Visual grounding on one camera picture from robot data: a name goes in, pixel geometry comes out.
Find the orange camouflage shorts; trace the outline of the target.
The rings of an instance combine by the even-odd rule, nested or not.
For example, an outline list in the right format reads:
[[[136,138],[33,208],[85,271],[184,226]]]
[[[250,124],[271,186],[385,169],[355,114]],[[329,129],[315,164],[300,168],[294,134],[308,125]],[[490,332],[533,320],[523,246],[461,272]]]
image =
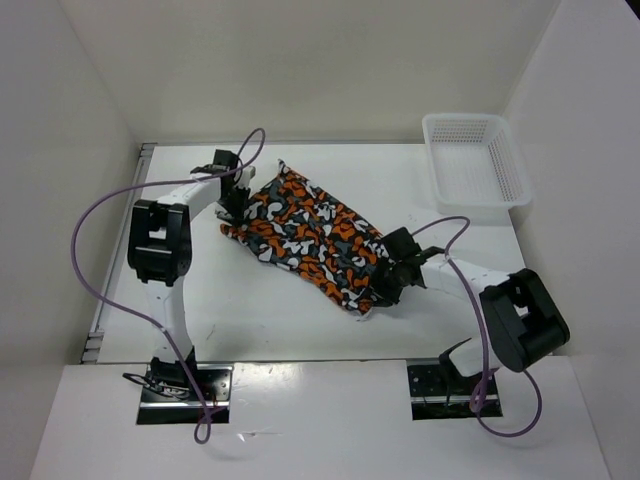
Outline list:
[[[243,218],[220,230],[258,261],[299,276],[353,315],[385,305],[371,286],[388,257],[383,235],[282,160],[276,176],[251,195]]]

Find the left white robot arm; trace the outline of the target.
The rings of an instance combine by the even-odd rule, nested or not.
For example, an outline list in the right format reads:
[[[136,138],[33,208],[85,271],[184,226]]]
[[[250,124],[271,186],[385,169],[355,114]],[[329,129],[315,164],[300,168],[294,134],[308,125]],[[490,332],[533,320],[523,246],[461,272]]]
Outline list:
[[[217,150],[211,163],[191,171],[189,183],[133,206],[127,261],[144,285],[157,329],[150,388],[164,387],[180,400],[198,391],[200,376],[184,306],[184,280],[193,260],[191,222],[214,203],[225,218],[239,218],[254,175],[255,169],[244,166],[238,154]]]

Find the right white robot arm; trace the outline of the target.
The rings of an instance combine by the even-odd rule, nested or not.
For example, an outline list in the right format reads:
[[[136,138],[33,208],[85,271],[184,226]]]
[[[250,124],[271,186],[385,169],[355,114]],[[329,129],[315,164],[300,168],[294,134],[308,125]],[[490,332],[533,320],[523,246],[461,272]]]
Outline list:
[[[458,260],[440,247],[423,249],[404,227],[382,238],[387,256],[372,275],[373,292],[395,305],[406,287],[439,291],[470,302],[479,335],[439,357],[440,385],[460,393],[474,376],[502,367],[521,373],[570,340],[570,330],[539,275],[491,270]]]

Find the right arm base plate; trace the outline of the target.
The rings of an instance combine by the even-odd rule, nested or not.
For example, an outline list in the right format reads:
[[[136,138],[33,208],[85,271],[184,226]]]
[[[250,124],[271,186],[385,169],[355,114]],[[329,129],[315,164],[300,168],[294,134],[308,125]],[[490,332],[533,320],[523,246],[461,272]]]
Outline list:
[[[408,361],[406,368],[414,421],[475,417],[470,400],[480,375],[456,377],[435,359]]]

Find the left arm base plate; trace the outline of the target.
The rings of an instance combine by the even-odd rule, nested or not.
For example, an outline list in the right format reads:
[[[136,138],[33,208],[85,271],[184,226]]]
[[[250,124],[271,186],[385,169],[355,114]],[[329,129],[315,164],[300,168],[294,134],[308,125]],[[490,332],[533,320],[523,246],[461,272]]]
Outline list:
[[[189,385],[170,386],[144,376],[128,374],[141,390],[137,425],[195,425],[204,417],[202,404]],[[233,366],[230,364],[200,364],[195,374],[206,404],[213,409],[212,422],[229,422]]]

